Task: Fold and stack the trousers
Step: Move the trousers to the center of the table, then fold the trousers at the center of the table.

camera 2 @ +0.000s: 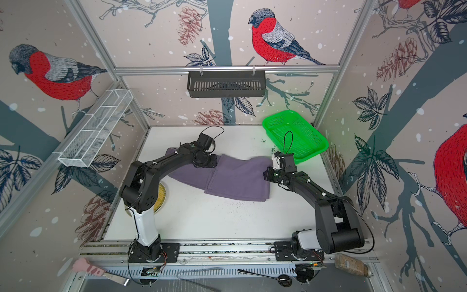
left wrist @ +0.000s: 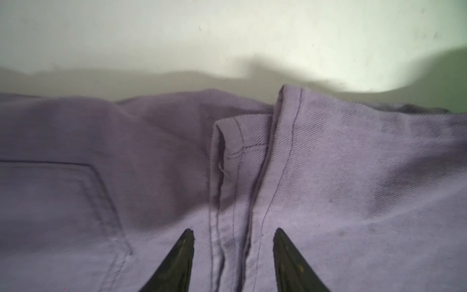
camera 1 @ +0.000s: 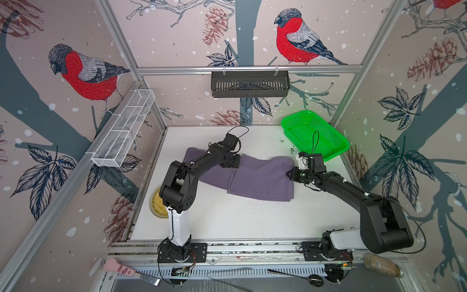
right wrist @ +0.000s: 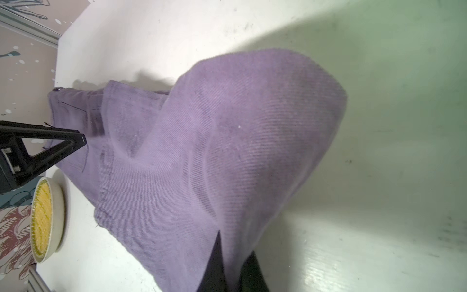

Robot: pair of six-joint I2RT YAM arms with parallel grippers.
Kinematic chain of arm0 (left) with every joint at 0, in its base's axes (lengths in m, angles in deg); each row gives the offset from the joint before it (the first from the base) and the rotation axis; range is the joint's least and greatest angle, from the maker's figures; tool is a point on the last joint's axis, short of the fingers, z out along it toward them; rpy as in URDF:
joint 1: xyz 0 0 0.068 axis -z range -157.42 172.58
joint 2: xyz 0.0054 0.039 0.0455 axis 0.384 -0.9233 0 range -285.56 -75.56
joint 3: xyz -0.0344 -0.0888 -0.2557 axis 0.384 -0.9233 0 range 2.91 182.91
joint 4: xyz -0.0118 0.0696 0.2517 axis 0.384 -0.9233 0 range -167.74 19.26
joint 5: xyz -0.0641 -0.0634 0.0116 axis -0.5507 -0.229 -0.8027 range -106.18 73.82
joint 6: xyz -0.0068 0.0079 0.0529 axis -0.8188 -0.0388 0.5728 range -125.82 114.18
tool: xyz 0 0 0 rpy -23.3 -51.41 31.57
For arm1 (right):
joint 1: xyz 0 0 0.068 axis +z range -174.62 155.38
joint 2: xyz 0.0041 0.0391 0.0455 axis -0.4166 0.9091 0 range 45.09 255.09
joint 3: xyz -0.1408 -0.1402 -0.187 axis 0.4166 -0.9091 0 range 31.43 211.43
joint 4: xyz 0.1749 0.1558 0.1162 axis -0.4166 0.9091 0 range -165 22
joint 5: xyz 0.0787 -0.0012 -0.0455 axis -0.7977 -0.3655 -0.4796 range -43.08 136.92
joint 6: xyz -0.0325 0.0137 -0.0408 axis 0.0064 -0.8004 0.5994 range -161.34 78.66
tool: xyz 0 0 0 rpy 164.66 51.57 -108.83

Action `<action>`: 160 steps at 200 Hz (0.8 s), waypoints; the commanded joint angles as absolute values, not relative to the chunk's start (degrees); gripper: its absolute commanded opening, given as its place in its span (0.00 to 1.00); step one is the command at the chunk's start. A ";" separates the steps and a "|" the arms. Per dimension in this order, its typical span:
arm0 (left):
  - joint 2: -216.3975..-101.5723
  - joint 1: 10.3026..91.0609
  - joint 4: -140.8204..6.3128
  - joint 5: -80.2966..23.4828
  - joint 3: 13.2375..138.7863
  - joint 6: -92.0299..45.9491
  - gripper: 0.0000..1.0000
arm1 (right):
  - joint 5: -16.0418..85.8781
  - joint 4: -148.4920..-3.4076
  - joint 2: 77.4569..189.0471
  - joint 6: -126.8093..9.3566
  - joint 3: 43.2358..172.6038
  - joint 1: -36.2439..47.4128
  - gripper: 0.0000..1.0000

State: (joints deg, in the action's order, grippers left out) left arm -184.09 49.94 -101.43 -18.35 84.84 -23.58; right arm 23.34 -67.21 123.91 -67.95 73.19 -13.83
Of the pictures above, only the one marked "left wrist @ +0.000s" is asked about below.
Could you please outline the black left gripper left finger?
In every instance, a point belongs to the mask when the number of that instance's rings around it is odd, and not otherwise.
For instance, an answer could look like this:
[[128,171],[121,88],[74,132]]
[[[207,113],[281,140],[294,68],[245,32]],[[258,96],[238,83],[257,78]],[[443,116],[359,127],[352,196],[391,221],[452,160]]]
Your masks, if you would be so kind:
[[140,292],[188,292],[195,238],[186,229]]

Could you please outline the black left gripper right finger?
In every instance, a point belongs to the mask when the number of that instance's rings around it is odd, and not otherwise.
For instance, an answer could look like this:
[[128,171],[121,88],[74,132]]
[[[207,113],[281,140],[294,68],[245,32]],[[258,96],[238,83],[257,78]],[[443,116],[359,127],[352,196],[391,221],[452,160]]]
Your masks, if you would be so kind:
[[273,254],[279,292],[330,292],[282,228],[275,232]]

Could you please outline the purple trousers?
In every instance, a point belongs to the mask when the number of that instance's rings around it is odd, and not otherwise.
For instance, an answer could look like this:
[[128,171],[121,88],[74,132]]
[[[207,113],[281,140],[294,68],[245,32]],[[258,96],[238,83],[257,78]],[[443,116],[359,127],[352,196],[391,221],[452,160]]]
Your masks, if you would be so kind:
[[278,292],[278,228],[331,292],[464,292],[466,114],[1,96],[4,292],[139,292],[186,229],[188,292]]

